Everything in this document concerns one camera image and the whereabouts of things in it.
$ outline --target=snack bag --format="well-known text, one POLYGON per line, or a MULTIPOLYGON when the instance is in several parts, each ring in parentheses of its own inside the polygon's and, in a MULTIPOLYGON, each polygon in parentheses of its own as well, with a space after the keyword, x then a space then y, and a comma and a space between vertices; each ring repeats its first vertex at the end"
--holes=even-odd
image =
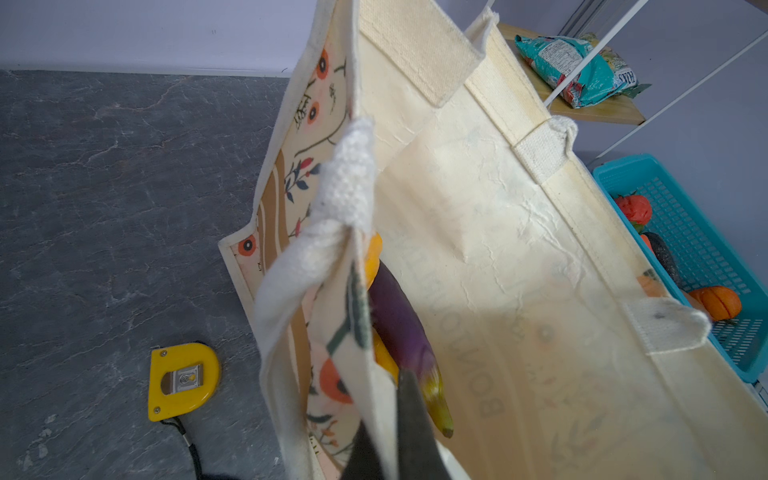
MULTIPOLYGON (((584 38, 515 37, 520 54, 552 88, 557 87, 596 44, 594 34, 587 34, 584 38)), ((636 85, 637 78, 627 62, 613 50, 604 48, 560 95, 573 108, 581 108, 599 104, 636 85)))

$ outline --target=black cord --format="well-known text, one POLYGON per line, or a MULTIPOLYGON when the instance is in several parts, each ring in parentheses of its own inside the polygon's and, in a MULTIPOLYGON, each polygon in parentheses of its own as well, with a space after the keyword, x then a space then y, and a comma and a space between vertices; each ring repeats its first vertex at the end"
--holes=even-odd
POLYGON ((184 424, 181 423, 181 419, 179 419, 179 417, 174 417, 174 420, 176 423, 169 422, 167 420, 160 420, 160 423, 174 427, 179 431, 181 436, 184 437, 184 441, 187 443, 187 447, 190 449, 190 455, 192 455, 195 478, 197 480, 203 480, 203 467, 200 464, 200 456, 197 454, 197 447, 195 447, 194 443, 190 442, 189 438, 187 437, 187 429, 184 428, 184 424))

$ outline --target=orange pumpkin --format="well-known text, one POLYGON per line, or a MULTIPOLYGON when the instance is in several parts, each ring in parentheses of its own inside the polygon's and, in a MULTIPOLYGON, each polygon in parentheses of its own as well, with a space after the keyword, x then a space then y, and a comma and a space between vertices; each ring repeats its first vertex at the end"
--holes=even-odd
POLYGON ((739 296, 725 286, 699 288, 690 292, 690 295, 704 305, 715 322, 732 319, 741 312, 739 296))

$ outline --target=leaf print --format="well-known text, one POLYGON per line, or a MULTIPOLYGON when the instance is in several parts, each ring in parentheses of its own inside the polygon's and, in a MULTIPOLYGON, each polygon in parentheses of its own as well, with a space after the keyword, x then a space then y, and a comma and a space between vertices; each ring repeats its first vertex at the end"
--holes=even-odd
POLYGON ((581 449, 584 452, 589 452, 597 444, 598 444, 598 440, 597 439, 595 439, 595 438, 587 439, 584 443, 581 444, 581 449))
POLYGON ((362 288, 363 284, 360 282, 360 277, 357 275, 357 269, 353 263, 346 281, 346 314, 344 321, 326 345, 328 354, 331 356, 339 348, 346 334, 350 332, 353 333, 357 346, 361 349, 371 348, 371 333, 369 330, 371 320, 368 311, 368 295, 365 290, 361 290, 362 288))
POLYGON ((571 450, 573 456, 584 454, 584 448, 582 448, 581 445, 571 444, 568 448, 571 450))
POLYGON ((296 220, 296 226, 293 228, 293 232, 288 234, 288 238, 298 237, 299 236, 299 233, 301 233, 301 223, 304 220, 306 220, 307 218, 309 218, 309 216, 310 216, 310 209, 309 209, 309 207, 307 207, 306 212, 307 213, 306 213, 306 216, 304 218, 300 218, 300 219, 296 220))
MULTIPOLYGON (((307 183, 304 180, 300 180, 300 179, 308 177, 309 175, 312 174, 313 171, 319 172, 319 169, 317 168, 319 164, 317 164, 315 167, 312 168, 312 170, 305 171, 302 174, 302 170, 312 166, 312 163, 314 161, 315 159, 313 157, 308 157, 300 161, 298 164, 296 164, 295 162, 291 164, 291 171, 285 177, 286 195, 288 195, 288 193, 291 191, 294 185, 297 186, 300 190, 309 190, 310 186, 307 185, 307 183)), ((293 202, 293 195, 289 195, 289 200, 293 202)))
POLYGON ((576 420, 571 427, 571 432, 568 434, 568 440, 573 442, 576 439, 576 435, 578 435, 578 420, 576 420))
POLYGON ((602 412, 598 414, 598 416, 594 417, 591 422, 589 422, 589 425, 587 425, 587 432, 592 432, 594 430, 597 430, 600 428, 600 425, 603 424, 603 420, 605 419, 606 413, 602 412))
POLYGON ((565 460, 565 457, 560 453, 560 435, 557 432, 554 433, 554 438, 552 438, 551 455, 552 459, 556 462, 565 460))
POLYGON ((315 422, 315 423, 325 423, 332 418, 333 418, 333 415, 321 415, 321 416, 315 417, 310 413, 306 414, 306 419, 309 420, 310 422, 315 422))
POLYGON ((370 318, 368 312, 367 292, 360 291, 362 283, 357 275, 355 264, 346 281, 346 316, 351 322, 355 341, 361 349, 371 348, 370 318))

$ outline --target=orange flower print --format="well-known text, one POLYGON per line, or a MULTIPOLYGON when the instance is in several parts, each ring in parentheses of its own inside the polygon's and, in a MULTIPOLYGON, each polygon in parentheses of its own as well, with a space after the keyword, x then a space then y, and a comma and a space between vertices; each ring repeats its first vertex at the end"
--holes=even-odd
POLYGON ((250 257, 256 251, 256 239, 253 235, 237 244, 237 252, 244 257, 250 257))
POLYGON ((312 104, 312 107, 310 108, 310 113, 306 116, 306 124, 311 125, 315 122, 315 119, 317 119, 317 115, 320 113, 320 104, 315 102, 312 104))
POLYGON ((352 403, 352 397, 346 391, 336 367, 331 359, 327 359, 320 369, 320 390, 332 400, 339 403, 352 403))
POLYGON ((328 52, 324 48, 323 53, 320 54, 320 60, 317 61, 317 68, 315 68, 317 77, 320 80, 323 80, 326 76, 328 76, 328 65, 330 65, 328 62, 328 52))

